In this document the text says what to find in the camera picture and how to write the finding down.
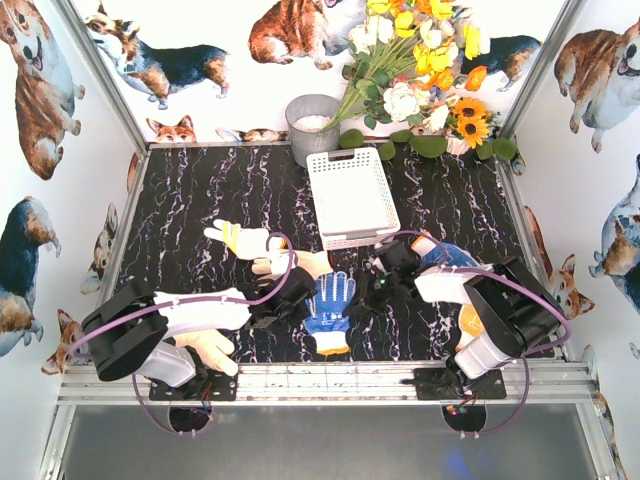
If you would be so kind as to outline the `blue dotted white glove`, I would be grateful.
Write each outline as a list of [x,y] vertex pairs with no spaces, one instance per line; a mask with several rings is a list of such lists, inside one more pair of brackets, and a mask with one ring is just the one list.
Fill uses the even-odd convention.
[[350,319],[343,311],[353,299],[355,280],[345,272],[332,272],[320,276],[315,288],[314,297],[306,300],[310,315],[304,326],[316,342],[316,352],[324,356],[348,353],[346,335]]

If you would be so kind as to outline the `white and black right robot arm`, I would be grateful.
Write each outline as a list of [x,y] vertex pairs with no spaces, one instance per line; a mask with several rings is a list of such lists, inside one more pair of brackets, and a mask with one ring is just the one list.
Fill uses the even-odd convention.
[[480,332],[446,360],[445,377],[460,386],[543,350],[541,342],[567,326],[561,306],[517,258],[481,264],[428,235],[410,245],[392,240],[378,246],[343,313],[382,314],[392,301],[417,299],[475,312]]

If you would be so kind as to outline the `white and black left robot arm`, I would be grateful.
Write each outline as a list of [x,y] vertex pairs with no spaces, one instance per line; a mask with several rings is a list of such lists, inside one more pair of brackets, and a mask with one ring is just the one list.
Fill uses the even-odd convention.
[[207,294],[165,293],[135,280],[84,319],[84,336],[71,350],[87,347],[104,382],[138,374],[182,387],[196,378],[198,367],[189,348],[169,338],[300,321],[309,316],[306,302],[316,292],[314,279],[300,267],[276,281]]

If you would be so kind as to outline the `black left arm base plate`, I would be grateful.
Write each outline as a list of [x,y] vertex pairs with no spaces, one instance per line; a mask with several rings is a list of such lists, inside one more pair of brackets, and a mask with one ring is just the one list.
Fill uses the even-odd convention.
[[238,375],[228,376],[208,368],[200,369],[196,375],[181,386],[153,380],[149,390],[151,401],[234,401],[236,399]]

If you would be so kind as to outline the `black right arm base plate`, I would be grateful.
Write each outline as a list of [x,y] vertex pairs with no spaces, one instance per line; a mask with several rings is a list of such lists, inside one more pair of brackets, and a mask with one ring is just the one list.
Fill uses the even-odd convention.
[[416,368],[411,378],[402,379],[403,385],[411,385],[419,400],[502,400],[507,397],[502,373],[488,373],[469,379],[461,371],[447,368]]

